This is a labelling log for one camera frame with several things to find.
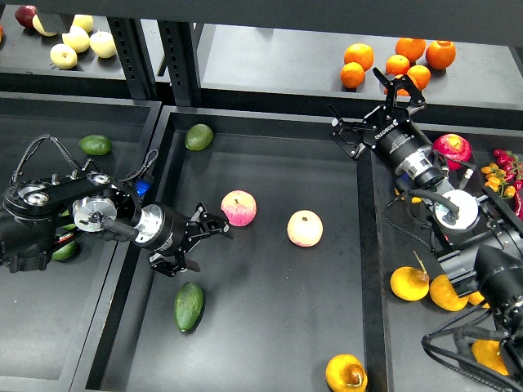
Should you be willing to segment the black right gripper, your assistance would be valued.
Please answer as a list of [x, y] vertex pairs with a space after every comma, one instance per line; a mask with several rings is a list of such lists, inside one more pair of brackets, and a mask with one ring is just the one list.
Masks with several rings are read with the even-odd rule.
[[[427, 170], [431, 142], [409, 116], [425, 108], [422, 92], [408, 74], [388, 79], [377, 67], [373, 74], [387, 89], [385, 104], [367, 114], [363, 122], [343, 118], [328, 104], [333, 116], [331, 138], [350, 158], [359, 158], [367, 147], [389, 170]], [[406, 107], [397, 104], [400, 90], [408, 93]]]

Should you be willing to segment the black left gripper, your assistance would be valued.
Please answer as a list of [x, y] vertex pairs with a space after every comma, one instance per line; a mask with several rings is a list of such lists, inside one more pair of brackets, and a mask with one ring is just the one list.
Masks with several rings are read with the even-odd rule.
[[210, 213], [202, 203], [197, 204], [190, 219], [163, 204], [150, 204], [141, 210], [135, 228], [138, 234], [133, 242], [154, 252], [148, 255], [150, 268], [168, 277], [201, 270], [199, 264], [186, 258], [183, 251], [175, 252], [185, 236], [188, 241], [199, 241], [218, 234], [228, 239], [234, 237], [229, 221]]

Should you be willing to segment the yellow pear under arm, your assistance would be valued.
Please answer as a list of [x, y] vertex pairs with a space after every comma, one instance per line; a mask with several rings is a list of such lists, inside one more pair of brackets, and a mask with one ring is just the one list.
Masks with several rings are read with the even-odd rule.
[[429, 295], [436, 305], [448, 311], [460, 311], [468, 304], [468, 297], [459, 297], [445, 274], [432, 280]]

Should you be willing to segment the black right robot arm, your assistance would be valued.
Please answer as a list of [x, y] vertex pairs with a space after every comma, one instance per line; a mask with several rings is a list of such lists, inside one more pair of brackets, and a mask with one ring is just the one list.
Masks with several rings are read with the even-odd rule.
[[495, 391], [522, 388], [522, 223], [492, 189], [481, 185], [472, 159], [435, 149], [412, 120], [424, 109], [408, 77], [378, 75], [386, 99], [359, 122], [333, 118], [332, 137], [354, 160], [381, 163], [372, 184], [375, 223], [386, 263], [405, 261], [419, 245], [459, 299], [482, 301], [429, 328], [413, 311], [391, 329], [416, 342], [444, 368]]

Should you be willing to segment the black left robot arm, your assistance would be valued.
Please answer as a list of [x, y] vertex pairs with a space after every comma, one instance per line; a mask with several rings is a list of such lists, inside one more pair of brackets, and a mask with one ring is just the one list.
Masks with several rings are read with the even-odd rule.
[[107, 241], [134, 243], [149, 251], [150, 268], [168, 277], [185, 270], [198, 272], [187, 253], [213, 235], [232, 236], [224, 216], [198, 204], [184, 216], [161, 203], [142, 205], [135, 182], [145, 176], [158, 152], [150, 150], [138, 171], [115, 180], [88, 159], [83, 165], [54, 136], [31, 142], [20, 164], [49, 140], [73, 168], [65, 176], [20, 180], [16, 167], [1, 198], [1, 262], [12, 273], [44, 270], [52, 255], [82, 234]]

